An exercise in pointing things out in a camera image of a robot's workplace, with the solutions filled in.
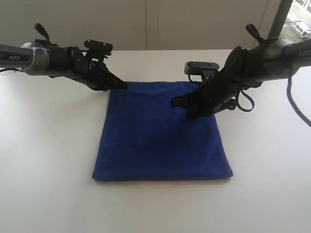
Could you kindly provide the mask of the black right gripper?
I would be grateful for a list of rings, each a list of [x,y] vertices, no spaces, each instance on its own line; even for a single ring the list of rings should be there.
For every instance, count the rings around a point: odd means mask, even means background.
[[[209,117],[224,110],[224,105],[245,87],[241,74],[210,72],[200,76],[202,81],[195,91],[171,99],[172,108],[187,108],[188,120]]]

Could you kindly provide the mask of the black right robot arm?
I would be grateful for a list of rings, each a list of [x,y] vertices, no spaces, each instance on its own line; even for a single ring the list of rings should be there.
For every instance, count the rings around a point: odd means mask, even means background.
[[[185,63],[184,73],[199,75],[202,81],[196,90],[171,99],[171,107],[186,109],[189,120],[214,115],[223,110],[241,109],[238,98],[249,88],[263,82],[286,79],[299,68],[311,64],[311,42],[292,43],[275,39],[252,49],[236,47],[227,57],[223,68],[213,62]]]

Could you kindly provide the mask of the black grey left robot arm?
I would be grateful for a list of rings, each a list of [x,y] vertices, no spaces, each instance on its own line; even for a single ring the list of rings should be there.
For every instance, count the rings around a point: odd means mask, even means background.
[[[0,67],[2,71],[19,71],[30,76],[66,77],[95,91],[126,90],[128,84],[104,63],[112,54],[112,44],[86,40],[84,46],[87,51],[62,48],[45,40],[27,42],[20,48],[1,45]]]

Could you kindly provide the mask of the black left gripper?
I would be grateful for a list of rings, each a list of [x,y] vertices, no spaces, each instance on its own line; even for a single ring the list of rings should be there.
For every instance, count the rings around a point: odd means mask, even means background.
[[[72,80],[84,84],[95,91],[107,91],[111,89],[127,90],[129,85],[113,73],[100,70],[97,62],[88,58],[73,58]]]

